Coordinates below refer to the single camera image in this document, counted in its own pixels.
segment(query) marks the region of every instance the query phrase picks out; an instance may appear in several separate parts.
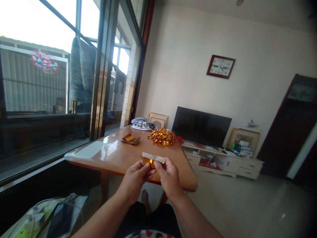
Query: white cabinet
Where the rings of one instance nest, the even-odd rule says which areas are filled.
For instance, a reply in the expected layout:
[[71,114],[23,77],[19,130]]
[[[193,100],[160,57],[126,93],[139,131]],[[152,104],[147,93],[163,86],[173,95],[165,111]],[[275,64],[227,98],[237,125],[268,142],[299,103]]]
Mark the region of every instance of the white cabinet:
[[239,171],[239,167],[241,164],[240,159],[228,157],[228,156],[222,156],[222,155],[215,155],[215,162],[217,165],[226,172],[237,174]]
[[[185,141],[182,144],[182,147],[186,150],[184,152],[188,162],[190,162],[196,170],[213,172],[220,175],[229,175],[234,178],[237,175],[240,175],[250,179],[257,179],[263,166],[263,161],[258,159],[239,157],[230,153],[225,154],[222,151],[209,149],[207,147],[196,147],[195,143],[189,141]],[[193,154],[193,149],[198,149],[197,155]],[[199,165],[201,158],[206,159],[207,162],[205,163],[205,166]],[[219,168],[214,168],[210,165],[213,161],[216,162]]]
[[245,169],[245,168],[239,168],[239,172],[238,175],[240,176],[244,176],[247,178],[252,178],[252,179],[257,179],[259,176],[259,171],[254,171],[254,170],[249,170],[249,169]]

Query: finger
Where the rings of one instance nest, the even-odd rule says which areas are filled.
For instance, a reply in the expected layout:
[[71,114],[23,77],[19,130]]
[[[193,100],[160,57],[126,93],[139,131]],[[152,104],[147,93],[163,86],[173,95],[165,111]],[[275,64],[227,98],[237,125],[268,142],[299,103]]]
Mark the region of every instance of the finger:
[[168,170],[168,169],[175,167],[175,164],[173,163],[173,161],[170,158],[166,157],[165,158],[165,167],[166,167],[166,170]]
[[131,167],[140,170],[144,166],[144,162],[142,160],[139,160],[138,162],[134,163]]
[[148,175],[154,175],[156,173],[156,170],[149,170],[145,176],[148,176]]
[[157,172],[162,177],[166,173],[166,171],[164,170],[164,168],[162,167],[162,165],[159,162],[154,161],[154,165],[155,165]]
[[143,183],[149,182],[149,181],[151,181],[151,179],[153,179],[153,175],[145,176],[143,179]]
[[143,177],[150,169],[151,164],[150,163],[146,163],[146,165],[144,165],[142,168],[139,169],[138,173]]

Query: sliding glass door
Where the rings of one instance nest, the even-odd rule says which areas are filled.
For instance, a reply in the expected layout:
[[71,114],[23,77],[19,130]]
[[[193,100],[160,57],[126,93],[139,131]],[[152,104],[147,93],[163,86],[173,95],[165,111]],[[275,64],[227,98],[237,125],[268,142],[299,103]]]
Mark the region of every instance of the sliding glass door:
[[0,185],[129,124],[147,5],[0,2]]

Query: drawer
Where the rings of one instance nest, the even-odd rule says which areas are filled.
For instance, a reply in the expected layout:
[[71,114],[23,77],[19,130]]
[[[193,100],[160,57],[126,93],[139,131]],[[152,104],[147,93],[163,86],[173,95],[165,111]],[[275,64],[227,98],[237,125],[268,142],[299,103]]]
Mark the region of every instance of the drawer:
[[259,171],[254,171],[254,170],[249,170],[249,169],[245,169],[245,168],[240,168],[238,175],[240,176],[244,176],[247,178],[253,178],[253,179],[257,179],[259,176]]
[[190,156],[190,155],[186,155],[186,157],[191,165],[197,165],[197,166],[199,165],[200,158],[195,156]]
[[255,163],[250,160],[243,160],[240,167],[260,172],[262,168],[262,164]]

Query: leg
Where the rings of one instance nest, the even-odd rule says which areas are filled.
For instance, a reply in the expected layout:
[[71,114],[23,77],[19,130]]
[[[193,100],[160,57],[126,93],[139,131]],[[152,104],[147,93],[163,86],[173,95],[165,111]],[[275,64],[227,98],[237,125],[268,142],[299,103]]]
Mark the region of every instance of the leg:
[[109,179],[107,178],[107,174],[106,171],[101,171],[101,206],[108,200]]
[[125,215],[115,237],[126,237],[144,229],[146,208],[139,202],[133,204]]
[[146,189],[142,191],[141,202],[145,205],[146,215],[150,215],[152,213],[152,209],[149,203],[149,194]]
[[167,200],[168,200],[168,198],[167,198],[167,196],[166,196],[165,191],[163,190],[162,195],[161,195],[161,199],[160,199],[160,201],[159,201],[158,206],[164,205],[164,204],[167,202]]
[[162,231],[175,238],[181,238],[177,218],[171,205],[159,206],[146,218],[146,225],[153,230]]

